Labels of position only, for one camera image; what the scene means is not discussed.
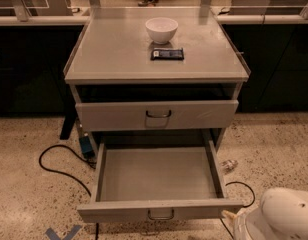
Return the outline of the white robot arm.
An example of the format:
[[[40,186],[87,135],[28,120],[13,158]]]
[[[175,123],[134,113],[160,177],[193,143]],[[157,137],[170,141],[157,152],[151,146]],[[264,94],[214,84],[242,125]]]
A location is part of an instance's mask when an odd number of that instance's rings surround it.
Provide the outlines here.
[[[308,191],[271,188],[259,206],[240,215],[227,210],[234,240],[308,240]]]

